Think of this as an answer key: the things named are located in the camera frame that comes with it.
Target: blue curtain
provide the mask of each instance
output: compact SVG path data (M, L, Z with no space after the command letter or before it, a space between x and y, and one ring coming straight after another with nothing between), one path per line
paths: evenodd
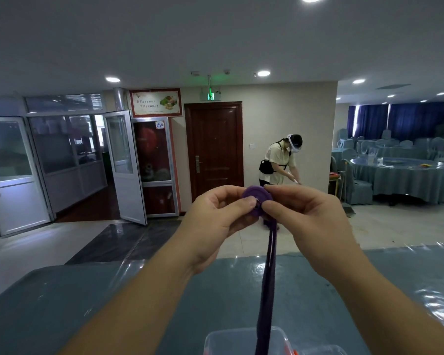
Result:
M436 126L444 122L444 102L391 105L388 129L391 138L414 141L433 137Z
M388 105L360 106L357 116L355 136L366 140L379 140L386 129Z
M354 119L355 119L355 106L349 106L349 117L347 118L347 133L349 138L352 137L352 132L354 130Z

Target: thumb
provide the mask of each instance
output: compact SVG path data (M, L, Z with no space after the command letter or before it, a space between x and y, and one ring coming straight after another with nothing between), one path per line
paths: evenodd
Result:
M237 201L219 209L219 214L227 226L230 226L234 221L240 218L242 215L246 215L257 204L257 199L253 196L247 198L241 198Z
M292 230L303 228L302 219L306 217L305 215L292 211L274 201L265 201L261 204L261 207L266 214L271 215L278 223L283 224L291 233Z

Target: glass door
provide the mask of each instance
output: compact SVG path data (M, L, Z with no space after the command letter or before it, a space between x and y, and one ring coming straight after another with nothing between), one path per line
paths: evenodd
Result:
M0 117L0 236L51 221L20 117Z
M147 216L178 216L169 119L134 118L133 127Z
M145 225L147 220L130 111L105 113L104 119L120 216Z

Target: ceiling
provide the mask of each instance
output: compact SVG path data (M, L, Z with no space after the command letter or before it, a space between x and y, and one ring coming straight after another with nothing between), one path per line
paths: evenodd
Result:
M262 69L271 75L254 78ZM207 74L339 81L340 103L444 101L444 0L0 0L0 95L115 87L105 76L197 86ZM391 84L411 85L376 90Z

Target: beige shirt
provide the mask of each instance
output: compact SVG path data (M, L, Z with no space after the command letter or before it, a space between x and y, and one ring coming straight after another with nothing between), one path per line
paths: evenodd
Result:
M276 163L279 166L287 164L289 167L296 167L294 153L291 152L290 156L289 152L286 149L282 149L278 143L273 143L270 148L268 148L268 151L265 154L265 159ZM273 174L264 174L260 172L259 178L270 184L283 184L284 176L276 171Z

